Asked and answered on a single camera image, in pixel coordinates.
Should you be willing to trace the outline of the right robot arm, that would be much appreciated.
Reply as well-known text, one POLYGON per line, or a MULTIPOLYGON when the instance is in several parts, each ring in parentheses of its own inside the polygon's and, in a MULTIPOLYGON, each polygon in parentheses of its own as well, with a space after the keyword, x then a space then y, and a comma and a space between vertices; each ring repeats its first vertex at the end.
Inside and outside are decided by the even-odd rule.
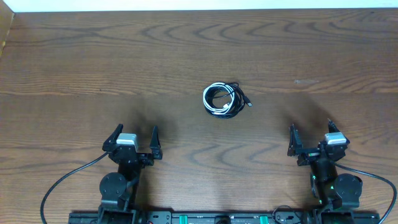
POLYGON ((328 121, 328 132, 316 147, 305 148, 294 125, 289 128, 287 155, 297 158, 298 166, 310 166, 310 183, 320 207, 303 214, 304 223, 353 223, 353 209, 359 207, 363 181, 352 174, 339 174, 336 162, 345 157, 349 139, 328 121))

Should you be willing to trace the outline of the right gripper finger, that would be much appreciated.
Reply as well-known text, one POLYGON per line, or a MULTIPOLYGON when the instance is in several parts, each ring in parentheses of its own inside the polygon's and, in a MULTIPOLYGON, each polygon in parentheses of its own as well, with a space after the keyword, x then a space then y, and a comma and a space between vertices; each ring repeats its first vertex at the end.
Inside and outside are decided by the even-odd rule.
POLYGON ((336 127, 336 124, 329 119, 328 120, 328 132, 329 133, 338 133, 340 130, 336 127))
POLYGON ((289 141, 289 148, 287 151, 287 155, 297 156, 302 153, 303 151, 303 144, 301 139, 299 138, 299 134, 297 129, 295 128, 294 124, 292 124, 289 128, 290 131, 290 141, 289 141))

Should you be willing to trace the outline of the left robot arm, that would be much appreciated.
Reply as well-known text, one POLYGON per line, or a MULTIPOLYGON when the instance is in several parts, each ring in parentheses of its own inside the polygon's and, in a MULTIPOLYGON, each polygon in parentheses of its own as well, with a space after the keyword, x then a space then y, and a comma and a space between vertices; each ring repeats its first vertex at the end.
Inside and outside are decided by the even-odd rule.
POLYGON ((98 208, 97 223, 148 222, 145 211, 135 205, 141 171, 153 166, 155 160, 161 160, 163 153, 160 146, 158 127, 154 126, 150 140, 151 152, 137 151, 137 135, 123 133, 119 124, 103 143, 102 150, 118 165, 117 172, 106 174, 100 184, 101 204, 98 208))

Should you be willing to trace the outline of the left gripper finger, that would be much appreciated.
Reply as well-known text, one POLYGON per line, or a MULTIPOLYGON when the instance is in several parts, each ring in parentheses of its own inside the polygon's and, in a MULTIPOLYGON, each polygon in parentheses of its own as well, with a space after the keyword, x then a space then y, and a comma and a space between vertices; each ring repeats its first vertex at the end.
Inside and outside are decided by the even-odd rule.
POLYGON ((113 152, 118 147, 118 144, 116 141, 117 141, 119 135, 122 133, 122 130, 123 130, 123 124, 118 124, 118 126, 113 131, 113 133, 103 143, 102 150, 104 152, 113 152))
POLYGON ((152 138, 151 138, 149 147, 152 151, 153 158, 157 159, 157 160, 162 160, 163 153, 161 150, 157 126, 154 126, 154 128, 153 128, 152 138))

